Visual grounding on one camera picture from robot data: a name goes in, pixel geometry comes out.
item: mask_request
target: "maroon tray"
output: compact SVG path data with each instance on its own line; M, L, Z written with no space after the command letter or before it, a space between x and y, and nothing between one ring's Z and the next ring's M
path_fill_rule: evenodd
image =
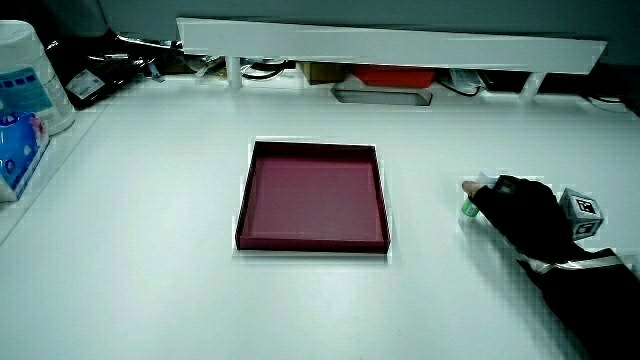
M255 143L239 250L386 254L389 244L373 146Z

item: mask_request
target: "hand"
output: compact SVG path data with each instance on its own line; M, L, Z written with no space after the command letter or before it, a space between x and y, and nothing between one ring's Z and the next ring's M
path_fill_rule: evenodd
M493 189L464 181L463 190L489 222L522 254L546 263L574 260L571 223L547 186L502 175Z

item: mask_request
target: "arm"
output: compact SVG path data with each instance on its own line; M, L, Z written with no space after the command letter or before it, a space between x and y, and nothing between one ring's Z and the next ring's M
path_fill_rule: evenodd
M569 221L543 184L502 176L494 189L474 190L468 191L471 201L525 255L519 264L591 357L640 358L640 281L621 262L598 264L597 259L616 259L613 251L590 253L576 245ZM583 262L593 268L552 266L593 259ZM539 263L551 266L532 266Z

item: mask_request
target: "marker cube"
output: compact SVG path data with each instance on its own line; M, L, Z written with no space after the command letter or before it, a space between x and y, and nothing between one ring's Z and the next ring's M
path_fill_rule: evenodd
M571 221L574 241L595 235L604 222L604 215L597 201L569 188L564 190L560 206Z

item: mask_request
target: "white table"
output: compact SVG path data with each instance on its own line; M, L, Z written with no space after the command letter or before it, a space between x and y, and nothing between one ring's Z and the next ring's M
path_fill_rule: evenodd
M417 108L216 84L135 84L80 114L86 135L56 138L73 151L33 205L24 216L1 210L0 358L573 358L499 237L482 218L458 224L460 182L487 168L591 194L607 222L582 244L638 250L640 122L630 112L438 86ZM257 136L376 144L391 256L234 250ZM56 146L47 161L61 161Z

